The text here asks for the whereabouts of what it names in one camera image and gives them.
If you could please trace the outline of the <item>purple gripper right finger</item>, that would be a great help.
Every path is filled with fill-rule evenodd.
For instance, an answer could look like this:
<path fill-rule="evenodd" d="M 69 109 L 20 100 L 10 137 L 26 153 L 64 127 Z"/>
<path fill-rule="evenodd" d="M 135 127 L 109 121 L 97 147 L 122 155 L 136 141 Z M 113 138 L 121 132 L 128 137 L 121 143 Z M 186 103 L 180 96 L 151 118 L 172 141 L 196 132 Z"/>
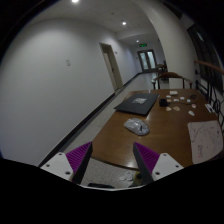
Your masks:
<path fill-rule="evenodd" d="M 145 185 L 183 169 L 168 153 L 158 154 L 137 142 L 133 143 L 133 153 Z"/>

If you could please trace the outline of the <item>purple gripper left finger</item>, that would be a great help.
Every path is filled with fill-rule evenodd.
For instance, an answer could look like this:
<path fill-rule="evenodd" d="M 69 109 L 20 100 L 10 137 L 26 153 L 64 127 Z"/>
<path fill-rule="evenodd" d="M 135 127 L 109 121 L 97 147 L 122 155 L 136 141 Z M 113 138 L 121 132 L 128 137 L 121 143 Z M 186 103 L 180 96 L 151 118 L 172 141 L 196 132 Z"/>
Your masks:
<path fill-rule="evenodd" d="M 88 142 L 68 153 L 57 153 L 42 166 L 42 169 L 80 185 L 92 152 L 92 143 Z"/>

